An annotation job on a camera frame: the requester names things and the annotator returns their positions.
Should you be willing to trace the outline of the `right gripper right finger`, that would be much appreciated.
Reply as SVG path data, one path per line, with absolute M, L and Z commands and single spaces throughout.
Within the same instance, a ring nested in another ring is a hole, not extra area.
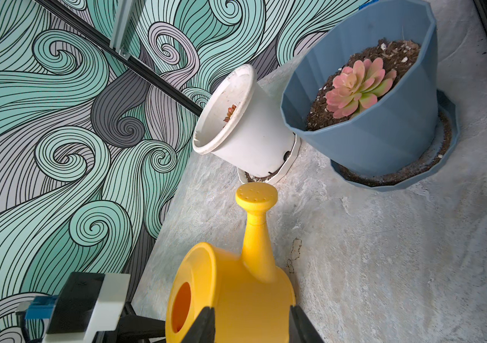
M 297 305 L 290 307 L 289 342 L 324 343 L 305 312 Z

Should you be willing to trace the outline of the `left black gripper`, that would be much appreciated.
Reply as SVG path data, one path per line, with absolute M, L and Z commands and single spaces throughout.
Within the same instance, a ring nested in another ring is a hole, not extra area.
M 165 322 L 135 313 L 130 302 L 126 302 L 113 331 L 98 332 L 93 343 L 135 343 L 135 342 L 166 342 Z

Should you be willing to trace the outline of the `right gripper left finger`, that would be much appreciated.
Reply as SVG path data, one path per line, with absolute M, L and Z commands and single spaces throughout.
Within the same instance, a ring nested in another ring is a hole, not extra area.
M 204 307 L 181 343 L 214 343 L 215 335 L 214 308 Z

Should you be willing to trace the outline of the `yellow watering can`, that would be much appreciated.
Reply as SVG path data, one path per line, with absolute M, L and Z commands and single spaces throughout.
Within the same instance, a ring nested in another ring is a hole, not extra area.
M 277 201 L 270 184 L 240 186 L 236 202 L 247 212 L 241 254 L 206 242 L 189 250 L 169 296 L 167 342 L 181 342 L 205 307 L 215 312 L 215 342 L 289 342 L 296 296 L 276 266 L 266 219 Z

